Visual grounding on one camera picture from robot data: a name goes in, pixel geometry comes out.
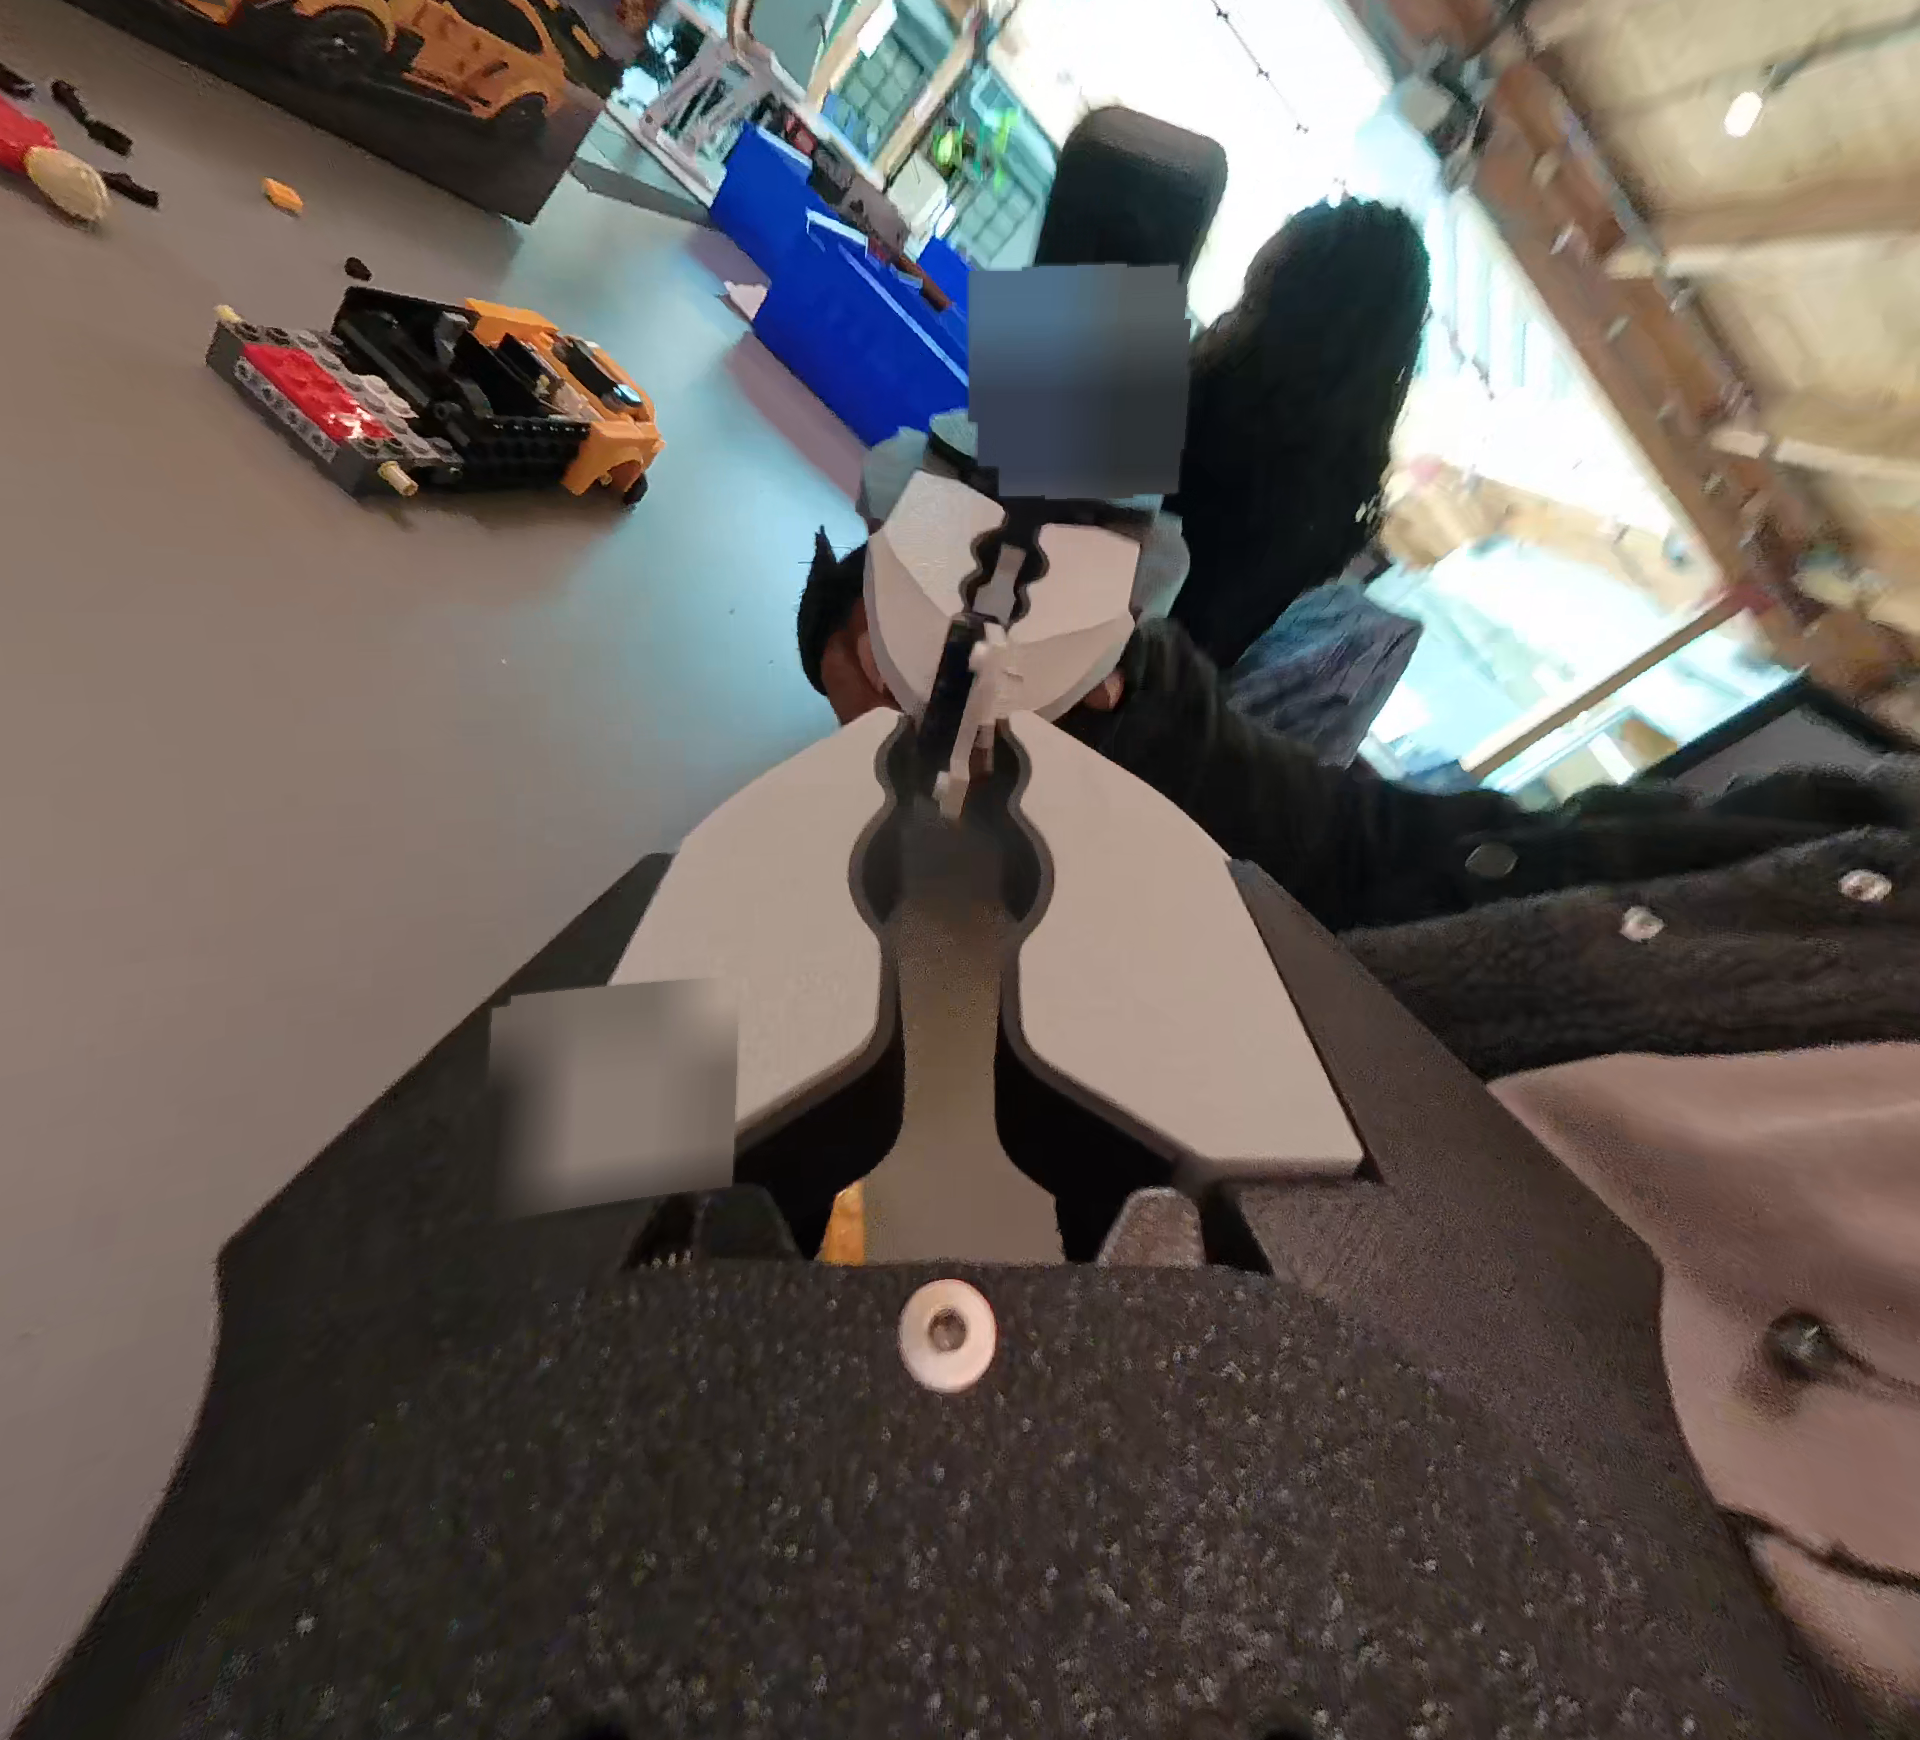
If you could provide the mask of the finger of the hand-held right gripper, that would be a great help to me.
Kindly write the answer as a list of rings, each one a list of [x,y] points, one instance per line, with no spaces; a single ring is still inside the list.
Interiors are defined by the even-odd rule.
[[[866,547],[864,608],[876,671],[920,720],[965,608],[977,547],[1003,524],[1003,508],[960,479],[912,477]]]
[[[996,720],[1059,720],[1115,671],[1133,633],[1135,535],[1041,524],[1032,553],[1033,573],[998,652]]]

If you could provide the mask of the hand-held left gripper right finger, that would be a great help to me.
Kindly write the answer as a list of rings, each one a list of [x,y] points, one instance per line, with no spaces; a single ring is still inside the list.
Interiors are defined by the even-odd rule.
[[[1178,1180],[1349,1178],[1363,1147],[1233,878],[1179,808],[1046,720],[1008,720],[1037,860],[1011,1043]]]

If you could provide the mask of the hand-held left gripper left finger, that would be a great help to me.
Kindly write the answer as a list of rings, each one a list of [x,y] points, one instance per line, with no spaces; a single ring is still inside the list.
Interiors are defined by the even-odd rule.
[[[893,810],[899,713],[876,710],[699,822],[659,878],[610,984],[707,982],[737,1027],[741,1144],[850,1082],[884,1046],[893,988],[855,863]]]

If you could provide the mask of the small black white lego assembly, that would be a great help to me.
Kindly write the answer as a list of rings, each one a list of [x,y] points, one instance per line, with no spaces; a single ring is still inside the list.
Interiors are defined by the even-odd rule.
[[[984,579],[963,595],[918,726],[922,792],[944,822],[956,822],[972,785],[980,744],[992,746],[1024,547],[1001,542]]]

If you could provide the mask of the person's right forearm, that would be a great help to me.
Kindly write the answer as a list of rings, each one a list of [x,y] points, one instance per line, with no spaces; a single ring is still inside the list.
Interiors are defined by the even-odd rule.
[[[1174,624],[1142,624],[1069,733],[1258,866],[1331,932],[1388,928],[1573,888],[1626,888],[1843,834],[1914,839],[1915,755],[1787,767],[1711,795],[1601,785],[1551,810],[1493,789],[1429,794],[1334,767],[1234,712]]]

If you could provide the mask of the partly built lego car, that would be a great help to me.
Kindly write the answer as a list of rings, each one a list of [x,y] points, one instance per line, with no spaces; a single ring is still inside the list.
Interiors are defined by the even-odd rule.
[[[320,330],[212,312],[205,367],[355,499],[558,490],[635,506],[656,408],[540,312],[349,285]]]

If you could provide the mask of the red lego minifigure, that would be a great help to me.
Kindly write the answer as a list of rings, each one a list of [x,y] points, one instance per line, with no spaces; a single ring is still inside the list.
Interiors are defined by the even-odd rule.
[[[97,225],[108,217],[110,192],[102,174],[9,96],[1,96],[1,171],[28,182],[70,221]]]

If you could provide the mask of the person's right hand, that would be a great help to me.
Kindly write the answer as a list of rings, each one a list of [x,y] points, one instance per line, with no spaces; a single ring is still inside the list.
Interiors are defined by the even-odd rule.
[[[877,669],[867,615],[857,601],[819,647],[818,687],[841,727],[871,713],[898,710]]]

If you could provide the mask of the blue plastic bin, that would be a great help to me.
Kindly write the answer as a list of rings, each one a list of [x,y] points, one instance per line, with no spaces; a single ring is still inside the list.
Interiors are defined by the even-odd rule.
[[[707,210],[758,269],[756,337],[864,443],[967,407],[972,264],[927,240],[920,276],[884,260],[810,184],[810,160],[761,126],[733,142]]]

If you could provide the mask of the black office chair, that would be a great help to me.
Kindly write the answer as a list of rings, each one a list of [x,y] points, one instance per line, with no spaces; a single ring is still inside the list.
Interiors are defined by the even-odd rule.
[[[1033,267],[1174,267],[1188,283],[1229,182],[1225,148],[1125,106],[1084,112],[1059,146]]]

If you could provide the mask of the dark fleece jacket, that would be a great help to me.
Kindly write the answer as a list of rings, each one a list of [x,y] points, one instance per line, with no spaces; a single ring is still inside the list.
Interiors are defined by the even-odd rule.
[[[1609,1056],[1915,1045],[1915,755],[1565,812],[1509,884],[1343,935],[1485,1082]]]

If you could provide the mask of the beige shirt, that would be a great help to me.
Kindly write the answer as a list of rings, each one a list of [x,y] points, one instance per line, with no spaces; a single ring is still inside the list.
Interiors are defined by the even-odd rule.
[[[1770,1602],[1915,1735],[1915,1045],[1609,1056],[1493,1094],[1650,1253],[1680,1433]],[[1776,1371],[1790,1310],[1832,1326],[1838,1379]]]

